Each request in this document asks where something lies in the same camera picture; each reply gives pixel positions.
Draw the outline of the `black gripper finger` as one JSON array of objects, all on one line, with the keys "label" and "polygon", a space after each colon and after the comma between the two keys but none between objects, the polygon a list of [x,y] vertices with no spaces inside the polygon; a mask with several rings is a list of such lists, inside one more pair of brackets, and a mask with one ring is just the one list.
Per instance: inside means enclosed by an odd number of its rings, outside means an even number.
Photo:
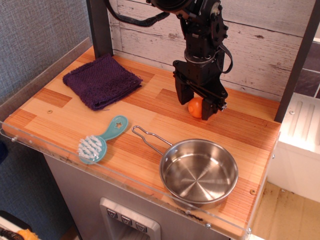
[{"label": "black gripper finger", "polygon": [[190,80],[184,75],[179,74],[175,74],[174,78],[178,101],[181,105],[184,105],[194,98],[194,91],[190,87]]},{"label": "black gripper finger", "polygon": [[218,112],[217,105],[210,98],[203,98],[201,104],[201,119],[207,121],[209,117]]}]

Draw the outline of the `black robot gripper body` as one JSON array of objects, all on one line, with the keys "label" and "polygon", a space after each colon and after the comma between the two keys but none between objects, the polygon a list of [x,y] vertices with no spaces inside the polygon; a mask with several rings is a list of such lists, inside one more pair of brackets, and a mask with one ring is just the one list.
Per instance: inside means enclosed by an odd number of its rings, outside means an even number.
[{"label": "black robot gripper body", "polygon": [[194,93],[203,99],[213,100],[219,110],[227,108],[228,93],[220,81],[221,72],[215,63],[198,65],[188,61],[175,60],[173,66],[173,76],[183,75],[189,79],[189,85]]}]

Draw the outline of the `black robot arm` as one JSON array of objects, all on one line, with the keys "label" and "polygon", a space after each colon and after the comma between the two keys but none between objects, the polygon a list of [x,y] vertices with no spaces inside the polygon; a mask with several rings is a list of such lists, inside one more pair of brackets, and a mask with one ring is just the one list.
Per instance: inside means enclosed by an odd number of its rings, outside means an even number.
[{"label": "black robot arm", "polygon": [[149,4],[180,20],[185,39],[185,61],[175,60],[173,76],[181,105],[195,95],[202,97],[201,118],[208,120],[226,107],[228,93],[221,84],[221,74],[229,73],[233,64],[224,69],[225,56],[231,56],[223,45],[228,26],[222,18],[219,0],[150,0]]}]

